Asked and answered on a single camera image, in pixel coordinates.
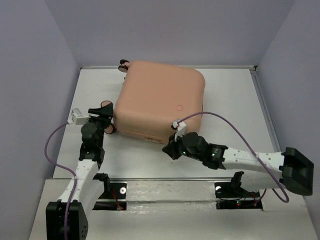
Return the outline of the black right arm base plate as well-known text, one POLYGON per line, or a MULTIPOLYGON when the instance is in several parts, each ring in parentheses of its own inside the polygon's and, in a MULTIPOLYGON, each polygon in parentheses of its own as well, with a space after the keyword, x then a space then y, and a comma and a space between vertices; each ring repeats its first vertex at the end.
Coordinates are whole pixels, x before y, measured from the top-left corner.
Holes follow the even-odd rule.
POLYGON ((231 182, 215 182, 214 190, 217 210, 263 209, 259 192, 233 189, 231 182))

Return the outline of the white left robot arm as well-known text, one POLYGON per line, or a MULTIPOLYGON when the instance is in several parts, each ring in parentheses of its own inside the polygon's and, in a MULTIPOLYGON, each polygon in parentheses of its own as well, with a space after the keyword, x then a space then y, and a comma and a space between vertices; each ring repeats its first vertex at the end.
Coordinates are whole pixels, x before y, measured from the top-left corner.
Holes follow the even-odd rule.
POLYGON ((88 115, 74 108, 67 122, 57 127, 60 130, 68 125, 80 126, 82 143, 76 170, 47 159, 72 175, 60 197, 46 206, 48 240, 86 239, 89 228, 87 215, 99 197, 104 198, 110 194, 110 178, 106 173, 99 173, 99 170, 105 157, 105 131, 109 127, 116 130, 112 124, 113 113, 113 103, 110 101, 103 101, 99 108, 88 109, 88 115))

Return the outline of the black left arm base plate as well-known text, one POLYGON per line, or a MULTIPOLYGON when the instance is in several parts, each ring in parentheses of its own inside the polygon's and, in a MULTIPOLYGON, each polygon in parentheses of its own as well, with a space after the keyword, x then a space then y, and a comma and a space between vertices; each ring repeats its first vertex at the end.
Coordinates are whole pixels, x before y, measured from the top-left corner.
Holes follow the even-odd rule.
POLYGON ((127 182, 112 181, 109 192, 104 192, 95 203, 94 211, 126 211, 127 182))

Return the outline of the pink hard-shell suitcase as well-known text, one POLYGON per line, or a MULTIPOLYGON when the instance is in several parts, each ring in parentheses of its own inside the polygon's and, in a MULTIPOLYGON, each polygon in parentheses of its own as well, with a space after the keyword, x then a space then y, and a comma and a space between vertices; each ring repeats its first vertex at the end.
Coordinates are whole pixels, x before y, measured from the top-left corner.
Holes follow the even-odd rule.
POLYGON ((126 75, 106 134, 166 144, 174 121, 203 110, 206 82, 194 68, 122 59, 118 70, 126 75))

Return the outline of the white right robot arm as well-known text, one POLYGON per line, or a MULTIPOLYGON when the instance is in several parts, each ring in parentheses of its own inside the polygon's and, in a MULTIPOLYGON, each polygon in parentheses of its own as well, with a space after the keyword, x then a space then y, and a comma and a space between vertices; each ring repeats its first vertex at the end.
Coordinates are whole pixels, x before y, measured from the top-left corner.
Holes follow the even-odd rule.
POLYGON ((196 132, 172 135, 162 148, 173 160, 185 156, 212 170, 235 170, 230 190, 235 196, 262 189, 284 188, 293 194, 313 194, 314 163, 293 147, 273 153, 252 153, 208 143, 196 132))

